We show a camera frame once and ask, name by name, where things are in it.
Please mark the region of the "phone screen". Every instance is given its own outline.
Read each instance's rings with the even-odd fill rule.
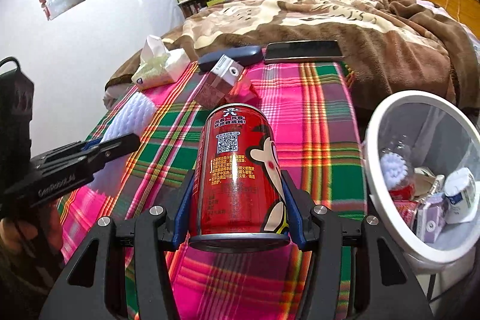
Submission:
[[[342,57],[342,51],[337,41],[290,41],[268,44],[265,52],[265,60],[291,57]]]

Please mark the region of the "white trash bin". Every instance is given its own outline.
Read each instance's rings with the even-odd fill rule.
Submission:
[[[423,91],[403,91],[385,99],[369,122],[364,163],[371,200],[393,239],[417,274],[433,274],[461,259],[480,236],[480,213],[473,221],[447,224],[435,243],[423,243],[405,224],[383,181],[379,152],[406,135],[413,167],[426,166],[448,176],[468,167],[480,191],[480,136],[456,107]]]

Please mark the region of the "metal screw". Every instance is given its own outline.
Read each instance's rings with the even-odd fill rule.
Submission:
[[[315,205],[313,207],[313,211],[316,213],[316,214],[325,214],[327,213],[328,209],[323,206],[323,205]]]
[[[152,206],[150,208],[150,214],[153,216],[158,216],[159,214],[163,213],[163,208],[161,206]]]
[[[99,226],[107,226],[107,225],[109,225],[109,224],[110,224],[110,217],[107,217],[107,216],[105,216],[105,217],[100,217],[99,220],[98,220],[98,222],[97,222],[97,224],[98,224]]]
[[[378,219],[375,216],[367,216],[367,223],[371,226],[375,226],[378,224]]]

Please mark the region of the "plaid tablecloth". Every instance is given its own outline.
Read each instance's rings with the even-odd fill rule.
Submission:
[[[272,126],[282,169],[317,203],[351,218],[366,211],[364,178],[353,106],[337,64],[257,64],[247,76],[262,98],[260,109]],[[126,165],[114,197],[80,188],[58,203],[66,260],[95,221],[138,216],[157,197],[178,188],[194,166],[200,133],[209,111],[192,97],[202,78],[192,64],[170,86],[148,90],[158,109],[142,146]],[[102,136],[130,90],[90,135]],[[166,261],[183,320],[292,319],[310,261],[294,244],[252,254],[213,254],[183,244]],[[129,315],[137,314],[133,252],[127,252]],[[350,288],[350,252],[344,249],[337,309],[345,316]]]

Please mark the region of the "human hand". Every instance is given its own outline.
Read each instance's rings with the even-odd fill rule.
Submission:
[[[54,204],[45,206],[44,208],[46,210],[42,210],[42,213],[45,213],[48,217],[48,228],[45,232],[46,239],[54,250],[60,251],[63,246],[60,215]],[[18,227],[26,240],[32,240],[38,235],[37,228],[25,221],[18,221]],[[9,252],[15,255],[22,253],[22,237],[11,219],[4,218],[0,221],[0,238]]]

